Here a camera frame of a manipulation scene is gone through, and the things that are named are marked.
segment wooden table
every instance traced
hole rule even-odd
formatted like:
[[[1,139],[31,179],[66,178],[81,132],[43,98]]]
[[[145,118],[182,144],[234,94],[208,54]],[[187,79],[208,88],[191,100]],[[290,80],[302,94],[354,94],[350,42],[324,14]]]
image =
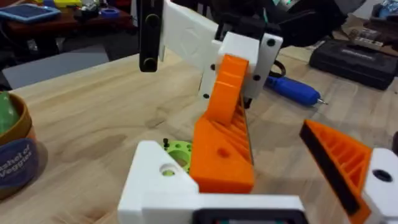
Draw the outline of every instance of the wooden table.
[[[329,105],[304,108],[271,91],[254,100],[246,112],[253,192],[300,195],[311,224],[339,224],[343,210],[299,138],[303,119],[368,146],[391,147],[398,82],[377,91],[301,60],[279,60],[290,78],[319,90]],[[205,109],[197,98],[200,72],[170,52],[157,73],[141,73],[137,65],[135,55],[14,90],[28,104],[47,164],[34,183],[0,203],[1,223],[117,223],[116,206],[137,143],[191,139]]]

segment bolt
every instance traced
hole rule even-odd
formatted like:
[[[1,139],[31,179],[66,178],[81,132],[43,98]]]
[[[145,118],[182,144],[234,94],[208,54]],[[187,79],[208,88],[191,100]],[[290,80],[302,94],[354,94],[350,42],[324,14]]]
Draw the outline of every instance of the bolt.
[[[167,148],[170,147],[169,140],[167,138],[163,138],[163,147]]]

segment green gear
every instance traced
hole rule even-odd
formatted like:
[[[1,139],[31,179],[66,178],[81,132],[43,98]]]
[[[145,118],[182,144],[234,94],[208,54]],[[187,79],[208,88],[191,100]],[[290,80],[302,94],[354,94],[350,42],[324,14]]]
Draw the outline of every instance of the green gear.
[[[170,141],[169,146],[165,147],[165,150],[183,170],[189,173],[192,143],[186,141]]]

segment orange bracket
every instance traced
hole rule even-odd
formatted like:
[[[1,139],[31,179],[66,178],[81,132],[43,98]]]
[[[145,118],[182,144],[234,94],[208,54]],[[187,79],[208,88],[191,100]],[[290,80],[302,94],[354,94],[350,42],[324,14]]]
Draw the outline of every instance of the orange bracket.
[[[329,181],[352,224],[363,224],[371,211],[362,198],[372,149],[323,124],[305,120],[300,137]]]
[[[189,174],[200,192],[248,193],[252,156],[240,95],[248,61],[225,55],[207,111],[195,124]]]

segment screw hole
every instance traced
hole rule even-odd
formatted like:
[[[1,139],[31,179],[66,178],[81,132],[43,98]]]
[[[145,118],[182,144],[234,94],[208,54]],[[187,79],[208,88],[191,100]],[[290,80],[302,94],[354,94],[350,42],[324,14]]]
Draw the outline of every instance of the screw hole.
[[[261,76],[259,76],[259,75],[253,75],[253,80],[254,81],[258,81],[258,80],[260,80],[261,79]]]
[[[219,149],[217,150],[217,153],[218,153],[218,155],[221,156],[222,158],[228,158],[228,157],[229,157],[229,152],[228,152],[226,149],[224,149],[224,148],[219,148]]]
[[[392,182],[392,177],[388,172],[380,169],[373,170],[372,172],[377,179],[384,182]]]
[[[164,164],[159,171],[163,176],[171,177],[175,175],[177,168],[173,164]]]
[[[174,174],[175,174],[175,173],[174,173],[174,171],[172,171],[172,170],[165,170],[165,171],[162,172],[162,175],[163,175],[163,176],[166,176],[166,177],[173,176]]]
[[[275,46],[275,40],[274,40],[274,39],[269,39],[269,40],[267,41],[267,45],[270,46],[270,47]]]

